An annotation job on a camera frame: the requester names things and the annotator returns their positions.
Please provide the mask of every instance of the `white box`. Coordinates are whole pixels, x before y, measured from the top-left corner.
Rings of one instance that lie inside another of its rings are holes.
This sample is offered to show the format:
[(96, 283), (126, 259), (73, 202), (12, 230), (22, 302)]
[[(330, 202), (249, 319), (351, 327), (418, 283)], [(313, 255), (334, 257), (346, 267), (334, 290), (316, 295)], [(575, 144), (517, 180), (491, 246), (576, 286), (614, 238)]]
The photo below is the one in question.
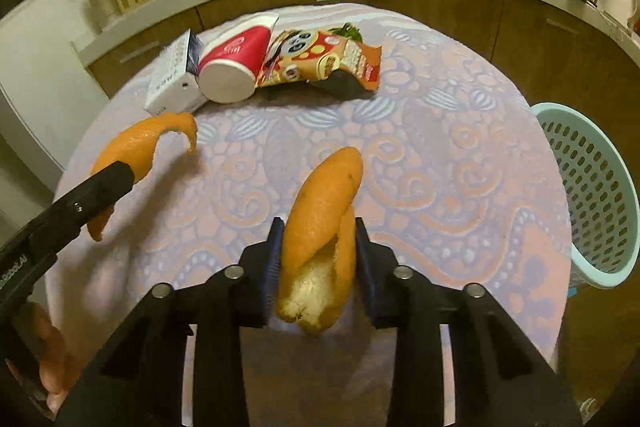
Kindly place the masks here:
[(156, 58), (146, 92), (149, 114), (193, 112), (207, 102), (195, 77), (201, 47), (197, 36), (187, 30)]

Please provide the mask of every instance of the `tablecloth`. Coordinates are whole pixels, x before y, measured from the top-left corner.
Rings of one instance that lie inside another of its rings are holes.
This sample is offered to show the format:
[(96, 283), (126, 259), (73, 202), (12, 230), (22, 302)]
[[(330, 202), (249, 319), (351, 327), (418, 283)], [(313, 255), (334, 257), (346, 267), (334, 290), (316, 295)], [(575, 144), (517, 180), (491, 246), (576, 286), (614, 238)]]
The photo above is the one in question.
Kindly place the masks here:
[[(94, 243), (83, 230), (60, 253), (47, 275), (50, 312), (83, 362), (153, 284), (203, 282), (263, 241), (308, 173), (346, 145), (364, 158), (354, 205), (372, 239), (434, 283), (481, 282), (551, 356), (571, 235), (558, 166), (526, 100), (484, 58), (396, 13), (357, 4), (292, 7), (280, 10), (275, 32), (343, 22), (367, 44), (382, 45), (373, 99), (338, 102), (292, 84), (242, 103), (209, 103), (195, 114), (197, 154), (184, 155), (184, 136), (163, 136), (151, 174), (118, 202), (104, 240)], [(148, 117), (151, 74), (151, 66), (140, 71), (95, 120), (57, 196), (89, 175), (117, 133)], [(446, 330), (443, 340), (449, 423)], [(277, 319), (267, 330), (242, 330), (252, 425), (384, 425), (394, 343), (395, 331), (374, 331), (353, 300), (320, 339)]]

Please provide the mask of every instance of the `snack bag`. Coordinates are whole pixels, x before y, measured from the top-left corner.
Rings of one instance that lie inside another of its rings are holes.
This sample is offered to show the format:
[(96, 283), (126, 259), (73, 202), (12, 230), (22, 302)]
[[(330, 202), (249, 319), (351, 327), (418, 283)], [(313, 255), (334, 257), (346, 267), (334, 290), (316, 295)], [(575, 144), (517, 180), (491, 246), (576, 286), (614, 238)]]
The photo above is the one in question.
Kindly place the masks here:
[(343, 96), (378, 89), (381, 48), (325, 30), (286, 30), (271, 43), (256, 87), (305, 81)]

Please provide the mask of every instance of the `paper cup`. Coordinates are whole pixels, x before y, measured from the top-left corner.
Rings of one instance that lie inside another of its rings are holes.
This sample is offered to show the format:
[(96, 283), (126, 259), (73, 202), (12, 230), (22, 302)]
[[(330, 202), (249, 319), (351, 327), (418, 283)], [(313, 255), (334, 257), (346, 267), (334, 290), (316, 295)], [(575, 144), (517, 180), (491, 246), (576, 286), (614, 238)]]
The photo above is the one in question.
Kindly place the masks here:
[(198, 62), (198, 85), (204, 96), (233, 103), (254, 93), (277, 20), (275, 13), (256, 14), (204, 46)]

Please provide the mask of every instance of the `laundry basket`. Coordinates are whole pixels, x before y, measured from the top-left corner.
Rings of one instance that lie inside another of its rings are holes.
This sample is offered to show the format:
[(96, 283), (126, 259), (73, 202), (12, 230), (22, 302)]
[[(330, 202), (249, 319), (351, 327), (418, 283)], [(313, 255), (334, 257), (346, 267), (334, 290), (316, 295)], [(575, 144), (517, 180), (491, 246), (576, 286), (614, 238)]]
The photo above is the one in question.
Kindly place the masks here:
[(640, 235), (638, 196), (620, 154), (584, 115), (558, 103), (533, 108), (556, 156), (572, 228), (569, 286), (613, 288), (633, 270)]

